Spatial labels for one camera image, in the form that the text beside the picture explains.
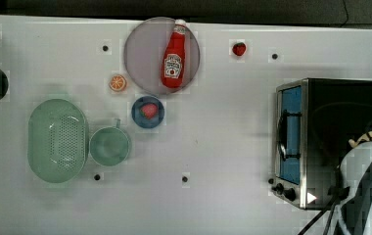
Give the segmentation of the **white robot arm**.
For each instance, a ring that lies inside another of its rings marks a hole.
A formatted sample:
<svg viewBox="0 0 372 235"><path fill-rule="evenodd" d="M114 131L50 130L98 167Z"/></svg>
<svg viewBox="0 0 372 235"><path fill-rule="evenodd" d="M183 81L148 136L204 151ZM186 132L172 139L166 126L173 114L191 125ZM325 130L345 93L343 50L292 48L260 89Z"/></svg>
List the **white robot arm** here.
<svg viewBox="0 0 372 235"><path fill-rule="evenodd" d="M336 206L332 235L372 235L372 142L350 150L341 163L348 196Z"/></svg>

